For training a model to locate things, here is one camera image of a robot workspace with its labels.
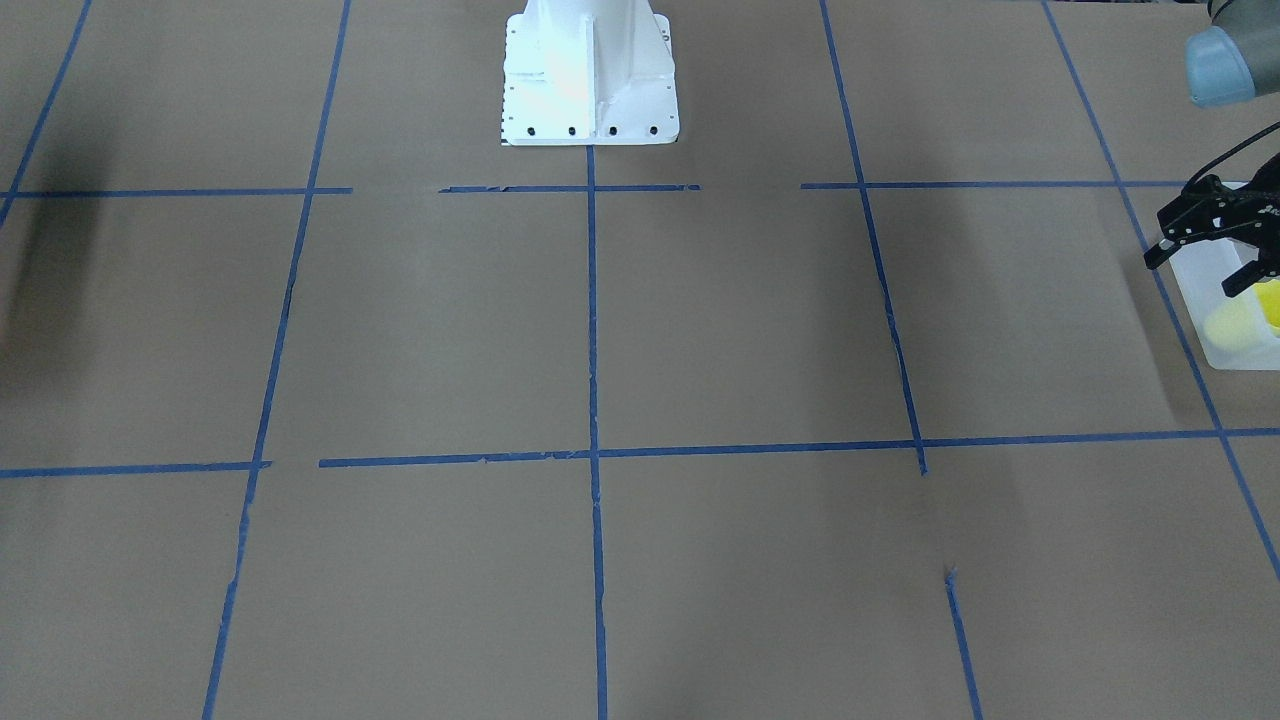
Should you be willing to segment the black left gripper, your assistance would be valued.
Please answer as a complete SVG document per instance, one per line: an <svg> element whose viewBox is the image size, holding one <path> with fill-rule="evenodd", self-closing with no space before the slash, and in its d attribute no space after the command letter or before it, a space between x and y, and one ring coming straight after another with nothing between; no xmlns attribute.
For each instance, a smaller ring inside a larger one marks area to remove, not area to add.
<svg viewBox="0 0 1280 720"><path fill-rule="evenodd" d="M1267 160L1240 188L1231 190L1215 174L1201 173L1158 211L1160 241L1144 251L1144 265L1155 272L1189 243L1234 240L1257 250L1222 281L1222 292L1235 299L1254 284L1276 278L1279 156Z"/></svg>

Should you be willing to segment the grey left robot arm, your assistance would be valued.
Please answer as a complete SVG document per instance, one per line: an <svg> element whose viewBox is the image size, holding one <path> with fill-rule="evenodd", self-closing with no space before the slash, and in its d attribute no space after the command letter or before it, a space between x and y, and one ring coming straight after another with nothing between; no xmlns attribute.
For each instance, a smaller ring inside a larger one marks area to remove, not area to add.
<svg viewBox="0 0 1280 720"><path fill-rule="evenodd" d="M1187 83L1198 108L1222 108L1272 95L1279 87L1279 4L1208 1L1210 27L1185 45ZM1235 299L1252 286L1277 279L1279 159L1271 156L1248 182L1229 187L1213 169L1251 145L1277 133L1277 123L1240 141L1198 169L1157 214L1161 236L1144 254L1156 270L1185 246L1230 240L1254 256L1221 282Z"/></svg>

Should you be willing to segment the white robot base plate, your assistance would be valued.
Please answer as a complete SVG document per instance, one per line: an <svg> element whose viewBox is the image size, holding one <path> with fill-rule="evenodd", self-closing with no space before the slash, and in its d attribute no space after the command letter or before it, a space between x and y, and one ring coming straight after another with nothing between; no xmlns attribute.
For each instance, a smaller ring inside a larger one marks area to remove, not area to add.
<svg viewBox="0 0 1280 720"><path fill-rule="evenodd" d="M678 141L671 23L649 1L527 1L504 41L503 145Z"/></svg>

